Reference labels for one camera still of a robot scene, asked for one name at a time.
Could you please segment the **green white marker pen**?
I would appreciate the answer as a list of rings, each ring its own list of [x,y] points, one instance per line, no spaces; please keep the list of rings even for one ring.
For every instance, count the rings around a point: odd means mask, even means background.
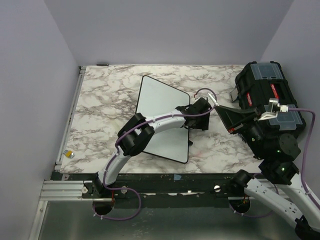
[[[219,103],[214,95],[212,95],[210,92],[208,92],[207,95],[210,98],[210,100],[213,102],[214,106],[219,106]]]

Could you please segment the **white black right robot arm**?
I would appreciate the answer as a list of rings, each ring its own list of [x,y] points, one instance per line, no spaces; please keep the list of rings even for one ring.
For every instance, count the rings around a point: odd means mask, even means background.
[[[320,200],[305,182],[304,169],[294,160],[302,154],[305,161],[308,146],[301,150],[296,138],[289,134],[269,137],[260,133],[259,122],[276,118],[279,113],[298,112],[299,108],[275,104],[270,110],[260,113],[258,109],[235,109],[216,106],[223,125],[230,134],[240,134],[254,155],[262,159],[261,174],[288,197],[284,199],[267,188],[245,170],[239,170],[230,180],[230,191],[241,196],[254,197],[285,219],[301,240],[320,238]]]

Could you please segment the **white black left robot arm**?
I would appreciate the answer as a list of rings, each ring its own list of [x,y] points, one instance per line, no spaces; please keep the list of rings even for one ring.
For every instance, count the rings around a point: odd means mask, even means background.
[[[199,129],[213,110],[214,106],[201,97],[193,104],[178,106],[171,112],[156,116],[146,117],[136,113],[118,132],[115,152],[104,169],[97,173],[99,181],[94,184],[93,191],[101,198],[107,197],[121,169],[131,157],[145,150],[152,137],[172,129]]]

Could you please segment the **black framed whiteboard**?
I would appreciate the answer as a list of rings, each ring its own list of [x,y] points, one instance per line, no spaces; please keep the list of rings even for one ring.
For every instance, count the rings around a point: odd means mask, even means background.
[[[144,75],[138,94],[136,113],[154,128],[144,153],[185,164],[189,160],[189,130],[177,110],[190,104],[188,93]]]

